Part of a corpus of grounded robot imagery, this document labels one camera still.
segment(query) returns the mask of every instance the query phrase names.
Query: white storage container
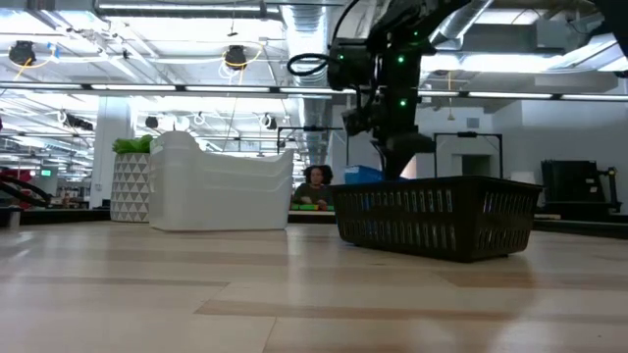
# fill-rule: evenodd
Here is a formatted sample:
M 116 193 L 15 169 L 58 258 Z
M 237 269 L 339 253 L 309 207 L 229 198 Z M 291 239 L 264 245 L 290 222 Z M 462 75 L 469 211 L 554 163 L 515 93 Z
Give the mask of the white storage container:
M 282 229 L 292 155 L 248 159 L 205 153 L 182 131 L 151 145 L 150 225 L 162 230 Z

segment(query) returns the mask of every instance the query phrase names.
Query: blue object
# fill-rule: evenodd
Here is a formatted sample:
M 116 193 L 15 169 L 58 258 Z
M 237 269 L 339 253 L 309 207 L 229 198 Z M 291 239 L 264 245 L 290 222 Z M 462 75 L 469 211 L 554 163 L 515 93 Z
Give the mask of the blue object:
M 384 174 L 375 168 L 364 166 L 344 168 L 344 183 L 347 184 L 380 182 L 382 180 L 384 180 Z

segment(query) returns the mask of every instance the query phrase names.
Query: doorway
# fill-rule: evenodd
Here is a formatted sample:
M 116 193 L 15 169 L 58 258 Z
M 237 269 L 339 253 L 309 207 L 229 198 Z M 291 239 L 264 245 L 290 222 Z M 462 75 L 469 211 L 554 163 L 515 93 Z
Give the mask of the doorway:
M 491 177 L 491 156 L 462 155 L 462 174 L 464 176 Z

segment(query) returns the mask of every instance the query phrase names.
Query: white column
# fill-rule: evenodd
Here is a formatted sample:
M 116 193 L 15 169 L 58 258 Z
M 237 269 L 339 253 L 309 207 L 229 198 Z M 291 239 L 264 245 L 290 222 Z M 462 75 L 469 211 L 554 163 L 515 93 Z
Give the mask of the white column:
M 129 98 L 100 97 L 89 208 L 99 207 L 102 200 L 111 199 L 116 159 L 113 143 L 118 138 L 133 138 L 135 122 L 136 114 Z

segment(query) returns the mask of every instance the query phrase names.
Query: ceiling light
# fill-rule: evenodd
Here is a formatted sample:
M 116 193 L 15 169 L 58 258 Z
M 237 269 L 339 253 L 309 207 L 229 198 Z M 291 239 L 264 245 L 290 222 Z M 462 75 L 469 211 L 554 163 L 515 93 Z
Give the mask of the ceiling light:
M 260 11 L 259 7 L 254 6 L 213 6 L 213 5 L 186 5 L 181 3 L 176 4 L 101 4 L 100 9 L 107 10 L 178 10 L 178 11 Z M 267 12 L 271 14 L 278 14 L 279 9 L 270 8 Z
M 562 57 L 542 57 L 521 54 L 472 54 L 461 65 L 461 70 L 481 73 L 542 73 Z
M 268 87 L 242 87 L 242 86 L 186 86 L 190 92 L 217 92 L 217 93 L 268 93 Z
M 170 84 L 92 84 L 93 89 L 109 89 L 109 90 L 158 90 L 172 91 L 177 88 Z
M 458 92 L 454 91 L 433 91 L 433 90 L 419 90 L 420 97 L 457 97 Z
M 331 88 L 308 88 L 308 87 L 295 87 L 295 88 L 281 88 L 282 93 L 292 94 L 353 94 L 353 89 L 345 89 L 342 91 L 336 91 Z
M 1 88 L 9 89 L 81 89 L 80 84 L 37 83 L 37 82 L 0 82 Z
M 469 92 L 470 98 L 550 99 L 549 93 Z
M 613 94 L 563 94 L 561 98 L 576 101 L 628 102 L 628 95 Z

